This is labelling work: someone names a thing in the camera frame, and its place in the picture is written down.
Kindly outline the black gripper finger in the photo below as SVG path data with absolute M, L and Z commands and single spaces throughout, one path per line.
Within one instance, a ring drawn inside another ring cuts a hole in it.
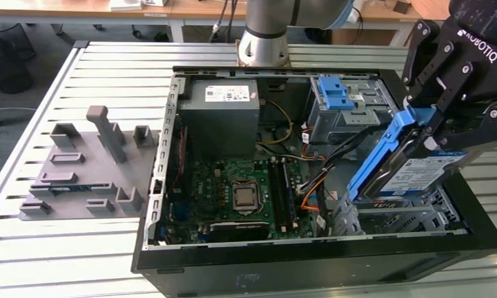
M 402 71 L 407 87 L 405 100 L 413 108 L 430 107 L 445 89 L 437 77 L 446 69 L 457 46 L 451 40 L 441 40 L 439 33 L 441 27 L 431 20 L 421 19 L 413 26 Z
M 423 148 L 429 151 L 477 151 L 497 146 L 497 99 L 469 102 L 459 94 L 466 80 L 447 87 L 437 77 L 445 89 L 423 123 Z

